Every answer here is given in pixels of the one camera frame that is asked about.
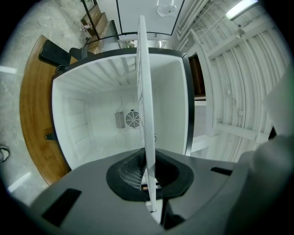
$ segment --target floor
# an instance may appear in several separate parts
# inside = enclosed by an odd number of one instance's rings
[[[91,1],[86,3],[91,8]],[[24,68],[41,34],[66,51],[82,47],[88,36],[80,30],[84,15],[80,0],[40,1],[19,23],[0,58],[0,66],[16,69],[15,73],[0,72],[0,143],[11,151],[0,165],[0,173],[11,194],[27,205],[48,185],[30,158],[20,125],[19,94]]]

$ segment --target fan grille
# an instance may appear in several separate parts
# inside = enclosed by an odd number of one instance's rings
[[[138,127],[140,125],[139,113],[135,111],[129,112],[125,117],[125,121],[132,128]]]
[[[115,113],[115,123],[116,123],[116,127],[118,129],[124,129],[125,128],[124,112],[116,112]]]

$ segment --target white plastic panel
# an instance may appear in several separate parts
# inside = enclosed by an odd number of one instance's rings
[[[139,18],[137,42],[137,90],[140,127],[147,162],[147,185],[152,211],[156,211],[155,143],[151,71],[144,16]]]
[[[157,71],[160,80],[154,81],[153,95],[156,147],[184,154],[188,133],[188,97],[185,69],[182,59],[174,56],[174,61]]]

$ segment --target wooden table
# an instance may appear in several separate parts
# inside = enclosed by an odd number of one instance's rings
[[[53,133],[51,120],[51,83],[56,67],[39,60],[43,44],[48,40],[41,35],[25,67],[20,90],[20,119],[31,158],[49,184],[53,184],[70,170],[59,146],[45,135]]]

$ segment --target fluorescent light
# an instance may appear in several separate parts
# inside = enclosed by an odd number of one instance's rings
[[[228,17],[229,20],[234,20],[257,3],[258,0],[242,0],[226,13],[226,17]]]

